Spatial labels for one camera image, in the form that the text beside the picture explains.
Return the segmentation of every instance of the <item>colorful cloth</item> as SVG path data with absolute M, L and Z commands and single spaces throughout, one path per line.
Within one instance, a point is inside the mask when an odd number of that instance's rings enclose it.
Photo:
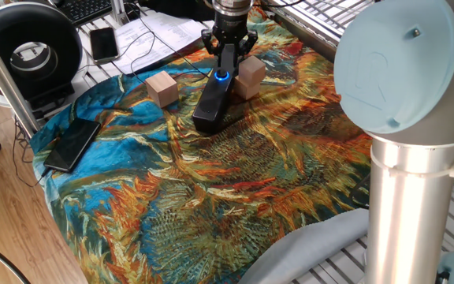
M 74 118 L 102 124 L 72 174 L 42 181 L 90 283 L 234 283 L 278 239 L 355 207 L 348 194 L 370 170 L 370 138 L 341 110 L 333 65 L 259 9 L 248 27 L 267 76 L 253 99 L 233 97 L 219 134 L 195 131 L 207 78 L 179 59 L 140 75 L 182 74 L 170 106 L 135 77 L 114 77 L 32 138 L 41 174 Z M 204 49 L 188 60 L 203 72 L 214 64 Z

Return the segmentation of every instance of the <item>black phone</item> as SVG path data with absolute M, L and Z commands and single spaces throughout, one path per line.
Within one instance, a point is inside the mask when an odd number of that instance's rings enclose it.
M 105 63 L 117 59 L 117 38 L 113 28 L 100 28 L 89 33 L 91 37 L 92 59 L 94 63 Z
M 73 170 L 100 126 L 96 121 L 75 118 L 48 155 L 44 166 L 66 173 Z

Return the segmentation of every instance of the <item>wooden floor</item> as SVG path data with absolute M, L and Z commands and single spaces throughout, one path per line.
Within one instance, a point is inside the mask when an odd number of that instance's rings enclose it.
M 10 259 L 33 284 L 87 283 L 76 260 L 66 246 L 45 205 L 42 188 L 29 188 L 15 175 L 12 144 L 15 135 L 12 114 L 0 107 L 0 252 Z M 19 175 L 29 184 L 36 179 L 30 164 L 20 161 Z M 0 263 L 0 284 L 19 283 Z

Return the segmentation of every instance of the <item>white paper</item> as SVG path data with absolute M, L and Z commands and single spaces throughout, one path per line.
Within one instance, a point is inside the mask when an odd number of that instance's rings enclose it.
M 151 47 L 154 36 L 149 33 L 149 30 L 141 21 L 132 21 L 115 31 L 121 54 L 138 36 L 148 32 L 135 41 L 125 54 L 114 62 L 124 74 L 130 74 L 173 54 L 174 51 L 161 40 L 174 50 L 179 51 L 200 38 L 201 30 L 204 29 L 203 25 L 195 21 L 171 17 L 163 13 L 152 13 L 141 19 L 158 38 L 155 38 L 154 46 Z

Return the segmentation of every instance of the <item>wire shelf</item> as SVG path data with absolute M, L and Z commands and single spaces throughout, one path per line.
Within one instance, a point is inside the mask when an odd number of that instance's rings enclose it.
M 269 0 L 273 5 L 285 5 L 297 0 Z M 300 27 L 319 39 L 337 47 L 346 27 L 356 15 L 372 5 L 374 0 L 306 0 L 294 6 L 275 8 Z

